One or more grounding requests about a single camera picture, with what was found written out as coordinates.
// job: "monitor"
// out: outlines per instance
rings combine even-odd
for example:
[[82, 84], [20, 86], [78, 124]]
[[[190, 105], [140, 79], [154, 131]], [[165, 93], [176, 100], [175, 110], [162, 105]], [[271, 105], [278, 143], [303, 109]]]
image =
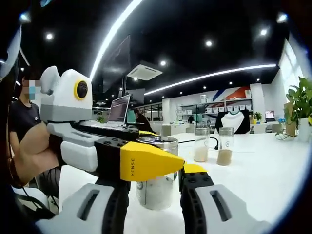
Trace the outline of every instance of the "monitor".
[[132, 89], [127, 90], [127, 94], [131, 94], [130, 102], [131, 104], [144, 104], [144, 93], [145, 89]]
[[265, 111], [265, 119], [274, 118], [274, 111]]
[[122, 125], [126, 120], [126, 113], [128, 110], [130, 95], [126, 95], [115, 99], [111, 105], [108, 122], [112, 124]]

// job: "laptop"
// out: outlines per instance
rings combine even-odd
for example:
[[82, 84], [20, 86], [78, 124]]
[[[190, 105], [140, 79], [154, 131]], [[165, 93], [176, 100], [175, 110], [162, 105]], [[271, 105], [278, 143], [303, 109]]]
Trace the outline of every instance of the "laptop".
[[274, 116], [274, 111], [265, 111], [265, 121], [267, 122], [274, 122], [275, 116]]
[[130, 94], [112, 101], [111, 111], [107, 121], [108, 126], [121, 126], [126, 122]]
[[82, 126], [123, 130], [124, 128], [122, 127], [122, 125], [124, 125], [126, 122], [130, 96], [131, 95], [129, 94], [112, 101], [107, 123], [99, 123], [97, 121], [85, 121], [80, 124]]

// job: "black t-shirt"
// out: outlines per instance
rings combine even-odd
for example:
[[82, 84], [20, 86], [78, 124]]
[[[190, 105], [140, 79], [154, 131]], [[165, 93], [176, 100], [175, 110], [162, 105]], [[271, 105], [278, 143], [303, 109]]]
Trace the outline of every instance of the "black t-shirt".
[[11, 104], [9, 112], [10, 132], [16, 132], [19, 142], [24, 138], [29, 129], [41, 123], [39, 107], [31, 103], [31, 107], [25, 106], [20, 100]]
[[139, 117], [136, 119], [136, 123], [144, 123], [137, 126], [139, 130], [155, 133], [144, 115], [139, 115]]

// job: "potted plant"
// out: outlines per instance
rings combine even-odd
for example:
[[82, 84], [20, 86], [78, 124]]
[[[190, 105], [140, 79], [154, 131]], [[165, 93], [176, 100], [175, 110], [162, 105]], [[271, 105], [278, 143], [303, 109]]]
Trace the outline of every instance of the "potted plant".
[[103, 116], [97, 118], [97, 122], [104, 123], [105, 119]]
[[299, 87], [291, 85], [286, 94], [292, 104], [291, 112], [284, 110], [285, 119], [295, 122], [298, 129], [298, 138], [306, 142], [310, 137], [309, 117], [312, 117], [312, 82], [299, 77]]
[[257, 123], [260, 123], [262, 119], [262, 114], [260, 112], [256, 112], [253, 114], [253, 118], [257, 121]]

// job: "office chair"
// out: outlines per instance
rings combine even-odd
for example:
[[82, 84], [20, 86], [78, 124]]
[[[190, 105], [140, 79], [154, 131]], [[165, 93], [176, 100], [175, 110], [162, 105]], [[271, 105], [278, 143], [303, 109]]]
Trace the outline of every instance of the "office chair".
[[32, 218], [33, 221], [39, 219], [51, 219], [55, 213], [50, 211], [50, 203], [46, 195], [36, 188], [17, 189], [12, 187], [16, 198], [22, 209]]

